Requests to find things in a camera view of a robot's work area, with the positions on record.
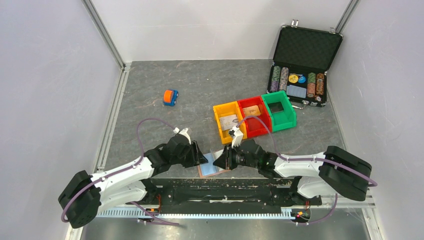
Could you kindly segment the tan leather card holder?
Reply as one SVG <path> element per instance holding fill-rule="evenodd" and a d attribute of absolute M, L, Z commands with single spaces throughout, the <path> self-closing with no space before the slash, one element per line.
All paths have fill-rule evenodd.
<path fill-rule="evenodd" d="M 202 163 L 197 166 L 198 173 L 200 178 L 208 178 L 212 176 L 219 175 L 221 173 L 228 172 L 229 170 L 220 168 L 218 166 L 213 165 L 215 160 L 220 157 L 223 153 L 223 150 L 213 151 L 209 153 L 205 153 L 203 156 L 208 161 L 207 163 Z"/>

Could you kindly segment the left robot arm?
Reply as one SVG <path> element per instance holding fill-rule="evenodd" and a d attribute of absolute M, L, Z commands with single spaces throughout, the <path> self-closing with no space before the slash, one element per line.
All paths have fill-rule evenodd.
<path fill-rule="evenodd" d="M 208 163 L 195 140 L 176 134 L 167 143 L 147 150 L 135 160 L 111 170 L 88 174 L 77 172 L 58 197 L 61 220 L 78 229 L 97 214 L 118 205 L 143 201 L 153 203 L 157 190 L 149 179 L 173 165 L 184 168 Z"/>

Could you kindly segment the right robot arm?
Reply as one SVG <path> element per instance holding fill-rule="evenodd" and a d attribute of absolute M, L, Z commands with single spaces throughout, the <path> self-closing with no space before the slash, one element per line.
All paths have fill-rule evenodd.
<path fill-rule="evenodd" d="M 246 140 L 239 146 L 225 146 L 213 165 L 226 170 L 255 168 L 268 179 L 295 178 L 288 191 L 295 204 L 331 194 L 363 202 L 368 188 L 377 185 L 371 180 L 370 163 L 333 145 L 316 154 L 285 155 L 265 151 L 254 140 Z"/>

